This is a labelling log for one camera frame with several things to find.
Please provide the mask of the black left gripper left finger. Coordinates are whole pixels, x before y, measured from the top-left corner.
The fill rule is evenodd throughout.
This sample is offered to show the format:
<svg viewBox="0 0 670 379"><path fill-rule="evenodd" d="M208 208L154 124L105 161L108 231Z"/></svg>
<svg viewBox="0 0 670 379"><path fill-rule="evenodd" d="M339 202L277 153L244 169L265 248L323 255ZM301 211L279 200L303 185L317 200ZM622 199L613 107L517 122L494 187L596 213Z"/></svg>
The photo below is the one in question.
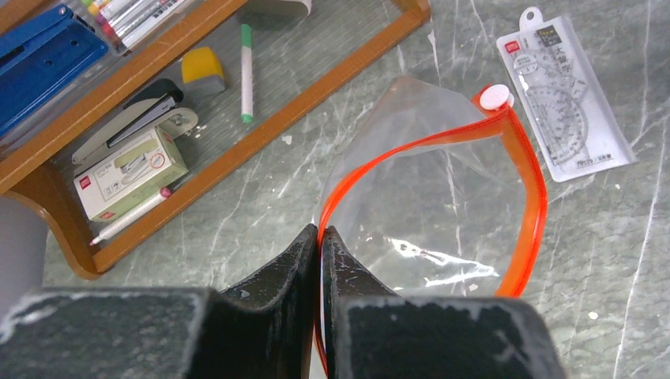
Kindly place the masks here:
<svg viewBox="0 0 670 379"><path fill-rule="evenodd" d="M4 378L306 378L317 229L225 291L50 288L1 323Z"/></svg>

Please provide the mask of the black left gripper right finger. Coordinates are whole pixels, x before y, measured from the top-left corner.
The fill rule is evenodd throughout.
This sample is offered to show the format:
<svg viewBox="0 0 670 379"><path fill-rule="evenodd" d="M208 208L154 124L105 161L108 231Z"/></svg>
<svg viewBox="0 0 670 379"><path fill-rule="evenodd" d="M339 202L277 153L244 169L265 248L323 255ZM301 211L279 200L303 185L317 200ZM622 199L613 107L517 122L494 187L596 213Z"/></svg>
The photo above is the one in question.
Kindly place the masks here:
<svg viewBox="0 0 670 379"><path fill-rule="evenodd" d="M542 317L516 298L400 296L322 237L330 378L563 378Z"/></svg>

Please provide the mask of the clear zip bag orange zipper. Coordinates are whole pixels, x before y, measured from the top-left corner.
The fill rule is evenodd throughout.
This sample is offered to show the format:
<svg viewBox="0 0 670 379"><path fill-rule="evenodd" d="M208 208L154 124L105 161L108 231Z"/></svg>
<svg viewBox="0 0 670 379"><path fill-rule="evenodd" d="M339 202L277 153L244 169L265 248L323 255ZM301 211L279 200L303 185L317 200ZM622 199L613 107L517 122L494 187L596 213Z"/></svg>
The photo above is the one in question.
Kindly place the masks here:
<svg viewBox="0 0 670 379"><path fill-rule="evenodd" d="M318 240L400 296L516 298L548 215L538 159L507 86L474 98L399 77L335 164Z"/></svg>

